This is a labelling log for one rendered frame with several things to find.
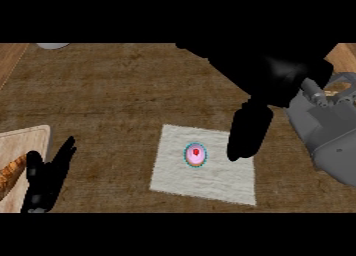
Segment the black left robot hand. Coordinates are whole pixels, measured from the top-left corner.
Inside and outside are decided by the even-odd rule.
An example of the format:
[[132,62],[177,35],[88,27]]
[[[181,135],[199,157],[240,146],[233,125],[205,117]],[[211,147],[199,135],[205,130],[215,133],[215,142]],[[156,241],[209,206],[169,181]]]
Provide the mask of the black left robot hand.
[[69,137],[50,162],[44,162],[36,151],[26,153],[26,180],[29,183],[23,198],[22,213],[47,213],[56,204],[69,171],[76,147]]

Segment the white cloth placemat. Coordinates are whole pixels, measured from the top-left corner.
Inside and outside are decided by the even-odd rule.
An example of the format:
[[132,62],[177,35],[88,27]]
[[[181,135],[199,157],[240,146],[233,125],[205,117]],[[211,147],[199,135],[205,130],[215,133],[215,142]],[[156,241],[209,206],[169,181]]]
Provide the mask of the white cloth placemat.
[[[227,138],[227,132],[165,124],[149,189],[255,206],[253,158],[228,160]],[[191,168],[183,156],[186,146],[194,142],[203,145],[208,154],[200,168]]]

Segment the white round object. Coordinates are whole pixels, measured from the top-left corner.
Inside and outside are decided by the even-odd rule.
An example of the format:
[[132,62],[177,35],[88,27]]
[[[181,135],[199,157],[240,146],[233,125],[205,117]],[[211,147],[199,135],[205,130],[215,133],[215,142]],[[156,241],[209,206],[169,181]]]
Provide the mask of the white round object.
[[47,50],[56,50],[66,47],[69,43],[36,43],[36,46]]

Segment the pink frosted cupcake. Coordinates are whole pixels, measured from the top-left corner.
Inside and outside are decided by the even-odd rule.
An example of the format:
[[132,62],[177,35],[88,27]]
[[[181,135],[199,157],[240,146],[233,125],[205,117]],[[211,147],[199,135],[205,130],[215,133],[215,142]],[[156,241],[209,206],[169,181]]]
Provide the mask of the pink frosted cupcake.
[[200,168],[206,162],[208,154],[203,145],[190,143],[184,148],[184,162],[191,168]]

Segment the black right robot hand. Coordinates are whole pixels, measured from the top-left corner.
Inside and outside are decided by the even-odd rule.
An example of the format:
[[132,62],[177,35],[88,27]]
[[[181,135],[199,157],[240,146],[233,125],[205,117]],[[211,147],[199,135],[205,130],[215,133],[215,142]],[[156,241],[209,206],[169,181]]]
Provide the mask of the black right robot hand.
[[268,106],[289,107],[305,79],[324,87],[333,72],[324,57],[336,43],[240,46],[178,42],[175,46],[205,58],[251,96],[234,112],[227,142],[228,160],[249,158],[259,150],[270,127],[273,111]]

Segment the brown croissant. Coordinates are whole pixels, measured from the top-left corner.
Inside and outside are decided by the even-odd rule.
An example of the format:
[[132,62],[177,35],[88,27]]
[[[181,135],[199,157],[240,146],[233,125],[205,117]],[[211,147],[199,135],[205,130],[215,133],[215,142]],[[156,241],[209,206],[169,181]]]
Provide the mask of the brown croissant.
[[16,185],[26,168],[26,156],[20,155],[0,170],[0,202]]

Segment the pale wooden cutting board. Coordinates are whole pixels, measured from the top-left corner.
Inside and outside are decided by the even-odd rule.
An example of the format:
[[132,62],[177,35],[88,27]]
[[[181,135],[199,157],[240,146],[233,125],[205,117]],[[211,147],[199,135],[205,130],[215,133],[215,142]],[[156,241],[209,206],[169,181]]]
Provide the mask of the pale wooden cutting board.
[[[36,151],[47,159],[51,138],[50,126],[39,125],[10,132],[0,133],[0,170],[29,151]],[[28,189],[26,175],[22,174],[16,184],[0,201],[0,213],[19,213]]]

